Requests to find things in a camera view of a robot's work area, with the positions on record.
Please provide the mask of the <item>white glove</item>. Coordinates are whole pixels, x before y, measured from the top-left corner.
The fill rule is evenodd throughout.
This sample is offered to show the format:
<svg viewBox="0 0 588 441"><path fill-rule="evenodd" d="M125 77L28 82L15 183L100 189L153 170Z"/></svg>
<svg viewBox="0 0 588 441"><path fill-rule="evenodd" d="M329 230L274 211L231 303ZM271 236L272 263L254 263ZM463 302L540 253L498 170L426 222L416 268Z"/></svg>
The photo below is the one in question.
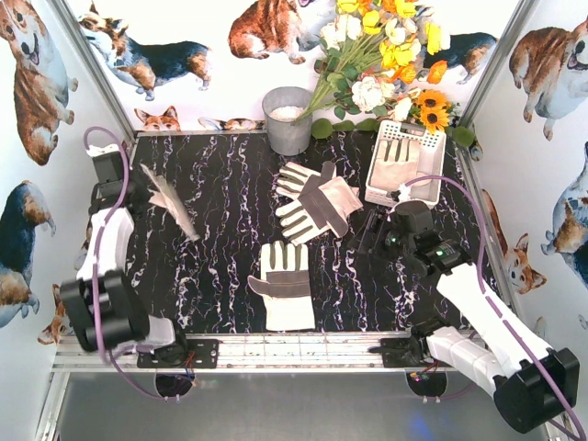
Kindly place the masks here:
<svg viewBox="0 0 588 441"><path fill-rule="evenodd" d="M166 209L185 236L190 241L196 242L200 236L197 234L192 219L174 187L162 175L156 175L145 164L141 164L141 169L156 187L156 190L152 191L149 202Z"/></svg>

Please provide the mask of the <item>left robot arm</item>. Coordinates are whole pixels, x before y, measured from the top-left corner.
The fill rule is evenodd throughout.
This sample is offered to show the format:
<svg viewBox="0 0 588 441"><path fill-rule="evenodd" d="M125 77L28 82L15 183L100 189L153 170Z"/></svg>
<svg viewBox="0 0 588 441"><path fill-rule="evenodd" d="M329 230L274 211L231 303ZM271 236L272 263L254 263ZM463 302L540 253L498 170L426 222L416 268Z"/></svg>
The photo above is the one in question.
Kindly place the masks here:
<svg viewBox="0 0 588 441"><path fill-rule="evenodd" d="M162 352L177 344L175 326L147 312L125 274L133 215L147 202L146 187L131 177L124 154L95 148L89 154L97 176L89 209L92 235L76 278L62 283L65 311L88 353Z"/></svg>

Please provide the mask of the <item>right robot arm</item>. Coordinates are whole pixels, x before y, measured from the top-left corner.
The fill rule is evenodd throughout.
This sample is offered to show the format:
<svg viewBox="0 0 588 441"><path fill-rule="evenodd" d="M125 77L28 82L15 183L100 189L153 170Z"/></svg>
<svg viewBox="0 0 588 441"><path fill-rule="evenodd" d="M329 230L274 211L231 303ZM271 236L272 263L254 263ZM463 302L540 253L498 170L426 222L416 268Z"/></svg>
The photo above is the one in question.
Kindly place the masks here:
<svg viewBox="0 0 588 441"><path fill-rule="evenodd" d="M478 273L468 251L443 238L431 210L419 200L391 213L371 210L351 241L361 254L402 259L469 321L476 343L440 317L412 327L404 345L382 340L373 351L388 360L406 354L433 359L467 377L493 400L502 418L524 434L576 405L580 362L568 348L554 349L531 331Z"/></svg>

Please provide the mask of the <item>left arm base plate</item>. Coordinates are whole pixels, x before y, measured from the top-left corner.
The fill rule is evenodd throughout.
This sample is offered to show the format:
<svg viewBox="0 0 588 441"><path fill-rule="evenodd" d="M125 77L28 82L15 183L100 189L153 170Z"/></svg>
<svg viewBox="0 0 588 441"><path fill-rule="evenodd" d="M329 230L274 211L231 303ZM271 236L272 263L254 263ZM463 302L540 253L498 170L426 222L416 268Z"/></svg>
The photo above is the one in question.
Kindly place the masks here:
<svg viewBox="0 0 588 441"><path fill-rule="evenodd" d="M209 338L187 338L148 353L139 353L138 368L205 368L217 367L220 341Z"/></svg>

